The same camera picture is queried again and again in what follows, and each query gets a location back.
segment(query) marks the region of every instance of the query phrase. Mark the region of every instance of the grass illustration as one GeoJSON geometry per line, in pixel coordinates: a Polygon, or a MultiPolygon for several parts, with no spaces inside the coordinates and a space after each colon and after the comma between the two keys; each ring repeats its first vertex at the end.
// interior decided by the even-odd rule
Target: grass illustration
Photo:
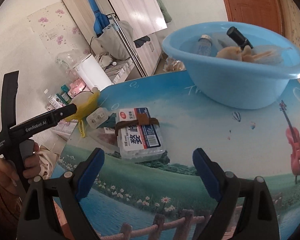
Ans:
{"type": "MultiPolygon", "coordinates": [[[[85,161],[90,151],[66,145],[59,164],[74,170],[85,161]]],[[[300,203],[300,180],[294,183],[292,174],[265,177],[272,195],[282,193],[282,210],[300,203]]],[[[178,217],[182,209],[192,209],[195,215],[214,210],[217,202],[210,198],[199,176],[185,175],[128,163],[105,155],[105,163],[93,188],[117,201],[138,209],[178,217]]]]}

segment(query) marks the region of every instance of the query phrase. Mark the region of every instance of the wardrobe handle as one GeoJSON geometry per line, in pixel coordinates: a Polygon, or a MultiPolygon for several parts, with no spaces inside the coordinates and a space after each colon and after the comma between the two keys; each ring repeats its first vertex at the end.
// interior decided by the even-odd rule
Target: wardrobe handle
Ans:
{"type": "Polygon", "coordinates": [[[151,52],[154,52],[154,47],[151,42],[149,42],[149,46],[150,46],[151,52]]]}

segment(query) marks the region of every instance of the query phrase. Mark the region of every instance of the floral wallpaper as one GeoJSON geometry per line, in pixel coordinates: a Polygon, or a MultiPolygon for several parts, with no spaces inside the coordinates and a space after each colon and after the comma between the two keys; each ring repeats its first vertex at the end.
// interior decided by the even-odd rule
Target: floral wallpaper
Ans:
{"type": "Polygon", "coordinates": [[[72,49],[90,53],[89,44],[62,2],[36,11],[27,19],[52,57],[72,49]]]}
{"type": "Polygon", "coordinates": [[[293,0],[284,2],[286,3],[284,15],[288,13],[287,20],[290,21],[287,25],[288,29],[285,30],[285,36],[300,49],[300,10],[293,0]]]}

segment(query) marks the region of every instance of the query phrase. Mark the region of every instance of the hand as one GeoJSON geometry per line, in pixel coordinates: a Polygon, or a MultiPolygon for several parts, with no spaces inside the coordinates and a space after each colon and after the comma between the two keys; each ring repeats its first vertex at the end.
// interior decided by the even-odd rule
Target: hand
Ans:
{"type": "MultiPolygon", "coordinates": [[[[39,145],[37,143],[34,143],[33,151],[39,151],[39,145]]],[[[23,171],[23,176],[26,179],[33,178],[40,173],[41,167],[39,161],[40,158],[36,153],[25,159],[24,165],[26,170],[23,171]]],[[[0,158],[0,186],[6,189],[8,192],[17,195],[17,189],[13,185],[11,179],[19,181],[19,176],[16,169],[10,162],[0,158]]]]}

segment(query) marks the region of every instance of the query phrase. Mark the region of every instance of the blue plastic basin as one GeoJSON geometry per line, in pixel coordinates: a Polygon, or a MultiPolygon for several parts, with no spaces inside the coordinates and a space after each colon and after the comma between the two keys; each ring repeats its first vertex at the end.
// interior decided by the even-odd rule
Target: blue plastic basin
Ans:
{"type": "MultiPolygon", "coordinates": [[[[283,36],[258,26],[237,22],[209,22],[188,26],[166,37],[164,52],[181,60],[194,84],[208,97],[227,106],[258,109],[272,104],[290,79],[300,78],[300,50],[283,36]],[[192,53],[202,34],[226,33],[235,26],[253,46],[291,47],[279,66],[239,62],[192,53]]],[[[217,54],[212,46],[212,56],[217,54]]]]}

